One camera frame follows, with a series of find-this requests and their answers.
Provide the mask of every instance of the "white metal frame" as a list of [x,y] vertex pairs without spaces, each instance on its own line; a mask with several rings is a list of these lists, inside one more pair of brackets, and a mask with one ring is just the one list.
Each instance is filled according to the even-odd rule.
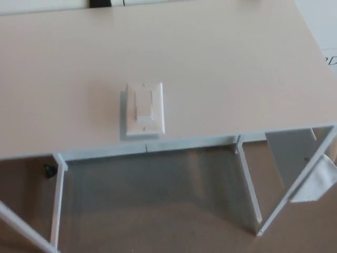
[[[249,193],[250,205],[252,212],[254,213],[254,224],[255,231],[257,236],[261,236],[269,225],[272,223],[277,214],[283,209],[285,204],[289,201],[291,196],[298,190],[299,186],[308,176],[310,171],[313,169],[317,161],[321,156],[324,155],[325,150],[332,143],[333,139],[337,136],[337,125],[332,127],[329,134],[324,138],[320,143],[319,147],[313,154],[311,160],[306,164],[303,171],[300,173],[298,178],[281,198],[279,203],[273,209],[268,218],[263,221],[262,215],[259,207],[259,202],[256,197],[254,184],[250,176],[247,160],[245,153],[242,147],[243,142],[251,141],[250,137],[245,137],[244,135],[239,135],[236,144],[235,144],[235,154],[238,154],[239,161],[243,170],[243,175],[245,178],[245,187]],[[18,215],[16,215],[9,207],[0,201],[0,218],[4,220],[9,226],[19,232],[21,235],[26,237],[39,249],[45,253],[60,253],[58,250],[58,237],[60,233],[60,219],[61,219],[61,205],[62,205],[62,194],[63,194],[63,182],[64,182],[64,173],[68,170],[65,159],[60,153],[53,155],[55,161],[58,164],[57,180],[56,180],[56,189],[55,189],[55,199],[54,199],[54,210],[53,210],[53,223],[51,231],[51,239],[48,242],[43,238],[38,232],[31,228],[24,220],[22,220]]]
[[266,220],[262,220],[259,202],[256,197],[256,193],[254,190],[254,185],[250,176],[250,172],[248,169],[247,160],[244,155],[244,150],[242,148],[242,144],[244,142],[244,136],[239,135],[235,144],[235,154],[239,155],[241,167],[243,169],[243,174],[246,181],[247,190],[249,192],[250,201],[253,213],[255,215],[256,221],[255,221],[255,229],[256,229],[256,235],[261,236],[263,233],[267,230],[269,225],[272,223],[272,221],[275,219],[275,217],[279,214],[279,212],[283,209],[285,204],[291,199],[292,195],[295,194],[302,182],[306,179],[306,177],[309,175],[311,170],[314,168],[315,164],[318,162],[318,160],[324,156],[324,152],[327,150],[329,145],[332,143],[334,138],[337,136],[337,125],[334,125],[327,136],[322,140],[321,143],[319,143],[319,147],[317,147],[315,153],[311,157],[310,161],[306,164],[300,175],[297,177],[297,179],[294,181],[294,183],[291,185],[291,187],[287,190],[287,192],[284,194],[284,196],[280,199],[280,201],[277,203],[273,211],[270,213],[270,215],[266,218]]
[[4,220],[10,227],[27,238],[32,244],[45,253],[60,253],[58,250],[58,235],[60,233],[61,205],[63,193],[64,172],[68,170],[68,165],[61,154],[53,155],[58,164],[57,179],[55,187],[53,223],[51,239],[48,242],[37,231],[29,226],[23,219],[15,214],[11,209],[0,201],[0,219]]

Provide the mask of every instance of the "desk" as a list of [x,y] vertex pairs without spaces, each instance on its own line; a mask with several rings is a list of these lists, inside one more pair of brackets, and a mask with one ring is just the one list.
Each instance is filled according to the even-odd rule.
[[[2,159],[52,153],[63,171],[69,159],[260,140],[337,121],[335,80],[291,0],[11,15],[0,17],[0,34]],[[125,136],[130,82],[163,83],[165,135]]]

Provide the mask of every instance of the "white wall plate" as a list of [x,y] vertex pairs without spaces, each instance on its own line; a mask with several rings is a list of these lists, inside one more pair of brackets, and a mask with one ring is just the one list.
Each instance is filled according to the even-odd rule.
[[127,86],[126,135],[164,134],[163,84]]

